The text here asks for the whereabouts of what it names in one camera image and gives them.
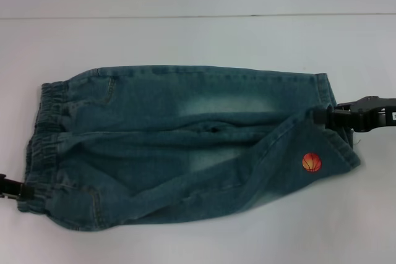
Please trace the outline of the blue denim shorts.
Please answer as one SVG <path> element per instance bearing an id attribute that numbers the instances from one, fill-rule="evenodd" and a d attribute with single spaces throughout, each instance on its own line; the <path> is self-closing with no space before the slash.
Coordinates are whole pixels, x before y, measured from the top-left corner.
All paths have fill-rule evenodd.
<path id="1" fill-rule="evenodd" d="M 64 228 L 183 223 L 284 197 L 360 160 L 325 74 L 205 66 L 92 69 L 41 88 L 21 212 Z"/>

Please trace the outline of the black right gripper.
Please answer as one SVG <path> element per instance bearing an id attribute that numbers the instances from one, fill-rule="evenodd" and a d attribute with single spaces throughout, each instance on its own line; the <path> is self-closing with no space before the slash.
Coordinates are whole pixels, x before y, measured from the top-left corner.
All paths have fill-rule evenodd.
<path id="1" fill-rule="evenodd" d="M 360 100 L 312 110 L 315 124 L 326 129 L 347 127 L 355 132 L 369 132 L 380 127 L 396 126 L 396 98 L 366 96 Z"/>

